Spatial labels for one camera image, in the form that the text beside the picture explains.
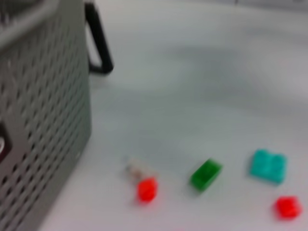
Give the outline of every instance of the green lego brick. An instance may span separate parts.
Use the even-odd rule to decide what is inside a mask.
[[[191,177],[191,184],[199,191],[204,191],[219,175],[222,165],[212,159],[208,159]]]

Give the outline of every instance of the gray basket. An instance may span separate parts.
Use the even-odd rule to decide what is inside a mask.
[[[0,231],[34,231],[90,137],[84,6],[0,8]]]

